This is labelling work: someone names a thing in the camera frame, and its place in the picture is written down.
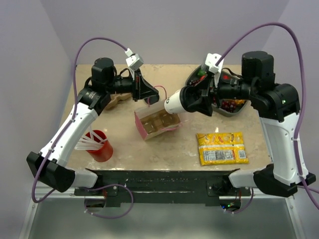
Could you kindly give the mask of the brown paper bag pink handles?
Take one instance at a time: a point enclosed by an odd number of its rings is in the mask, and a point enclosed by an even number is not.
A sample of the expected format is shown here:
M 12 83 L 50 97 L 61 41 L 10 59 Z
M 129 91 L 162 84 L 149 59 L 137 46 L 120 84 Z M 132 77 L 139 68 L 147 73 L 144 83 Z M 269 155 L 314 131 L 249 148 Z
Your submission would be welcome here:
M 134 110 L 135 125 L 144 141 L 162 133 L 174 131 L 188 121 L 186 113 L 171 115 L 164 109 L 167 91 L 165 87 L 161 85 L 155 86 L 155 88 L 159 87 L 164 90 L 164 100 L 159 100 L 152 105 L 150 101 L 147 100 L 147 106 Z

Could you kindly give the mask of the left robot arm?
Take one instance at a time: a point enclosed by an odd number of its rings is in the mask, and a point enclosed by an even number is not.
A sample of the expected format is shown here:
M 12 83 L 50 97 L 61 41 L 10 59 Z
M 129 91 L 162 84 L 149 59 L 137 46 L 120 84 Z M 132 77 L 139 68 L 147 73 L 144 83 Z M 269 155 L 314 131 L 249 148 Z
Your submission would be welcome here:
M 87 169 L 76 171 L 66 165 L 74 147 L 110 103 L 113 94 L 131 94 L 134 101 L 158 94 L 143 78 L 140 67 L 144 62 L 138 54 L 128 57 L 126 63 L 129 75 L 123 77 L 117 73 L 112 59 L 95 60 L 91 77 L 85 81 L 77 102 L 61 128 L 40 152 L 31 152 L 27 156 L 35 181 L 59 192 L 71 187 L 85 187 L 91 195 L 99 195 L 103 191 L 103 183 L 96 173 Z

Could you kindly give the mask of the cardboard cup carrier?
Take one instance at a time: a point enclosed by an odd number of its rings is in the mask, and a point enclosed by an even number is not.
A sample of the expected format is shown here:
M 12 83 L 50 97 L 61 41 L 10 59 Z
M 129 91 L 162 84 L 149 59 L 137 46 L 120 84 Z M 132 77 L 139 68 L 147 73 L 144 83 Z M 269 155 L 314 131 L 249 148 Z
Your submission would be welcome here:
M 148 134 L 174 127 L 180 123 L 178 115 L 171 115 L 166 110 L 161 110 L 141 119 L 141 123 Z
M 131 96 L 132 95 L 130 93 L 111 95 L 111 101 L 104 108 L 104 110 L 110 110 L 114 108 L 119 102 L 128 100 L 131 98 Z

